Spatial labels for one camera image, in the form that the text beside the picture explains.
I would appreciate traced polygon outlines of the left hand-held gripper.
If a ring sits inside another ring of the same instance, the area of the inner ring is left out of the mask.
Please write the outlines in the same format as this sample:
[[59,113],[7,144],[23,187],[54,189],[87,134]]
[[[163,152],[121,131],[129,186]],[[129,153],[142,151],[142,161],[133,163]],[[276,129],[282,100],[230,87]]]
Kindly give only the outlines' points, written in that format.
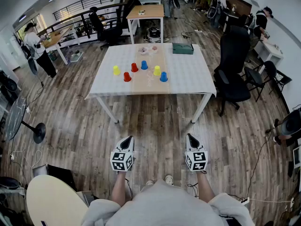
[[113,171],[131,171],[134,164],[134,144],[133,136],[127,136],[121,139],[116,148],[120,151],[113,151],[110,155],[110,163]]

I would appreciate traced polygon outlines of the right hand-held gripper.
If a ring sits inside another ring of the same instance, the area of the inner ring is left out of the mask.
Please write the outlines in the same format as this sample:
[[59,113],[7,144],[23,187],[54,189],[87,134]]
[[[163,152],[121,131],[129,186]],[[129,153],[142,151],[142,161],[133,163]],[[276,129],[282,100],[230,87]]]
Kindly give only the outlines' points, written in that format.
[[202,140],[191,133],[186,135],[185,162],[190,171],[204,171],[208,163],[208,152]]

